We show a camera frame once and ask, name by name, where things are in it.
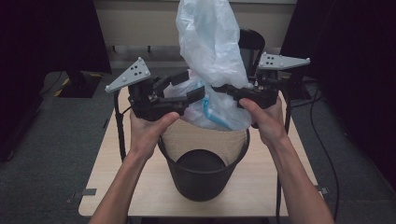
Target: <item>forearm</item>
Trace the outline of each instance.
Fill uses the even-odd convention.
[[[310,181],[291,141],[283,136],[269,146],[293,223],[333,223],[327,204]]]
[[[134,189],[146,160],[129,153],[90,223],[125,223]]]

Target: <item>white plastic bag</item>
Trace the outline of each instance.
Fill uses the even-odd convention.
[[[239,26],[227,0],[181,0],[177,12],[180,54],[189,65],[190,80],[169,86],[165,97],[181,96],[205,86],[205,98],[191,104],[182,117],[198,127],[244,130],[251,124],[232,96],[211,88],[230,84],[248,87],[238,47]]]

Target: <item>bucket rim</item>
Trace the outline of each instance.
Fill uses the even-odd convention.
[[[238,154],[238,157],[236,158],[235,161],[233,161],[232,163],[230,163],[229,165],[225,166],[224,168],[218,169],[216,171],[194,171],[192,169],[189,168],[185,168],[180,166],[179,164],[177,164],[174,160],[172,160],[169,155],[166,153],[166,149],[165,149],[165,145],[163,144],[163,138],[160,136],[159,140],[158,140],[158,148],[160,149],[161,153],[165,156],[166,161],[172,163],[174,166],[176,166],[178,169],[181,169],[183,171],[187,171],[189,173],[193,173],[193,174],[204,174],[204,175],[213,175],[213,174],[217,174],[229,169],[232,169],[236,166],[237,163],[239,163],[247,154],[248,152],[248,147],[250,145],[250,131],[249,129],[246,129],[246,141],[245,144],[242,146],[242,149],[240,151],[240,153]]]

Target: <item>black trash can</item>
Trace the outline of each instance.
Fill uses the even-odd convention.
[[[180,119],[168,127],[158,145],[180,194],[203,202],[223,191],[249,141],[248,130],[208,130]]]

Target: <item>white wall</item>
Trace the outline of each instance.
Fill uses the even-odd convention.
[[[280,48],[287,32],[294,4],[258,4],[231,0],[240,27],[259,32],[267,48]],[[295,0],[278,0],[292,3]],[[107,45],[177,46],[175,24],[178,1],[95,1]]]

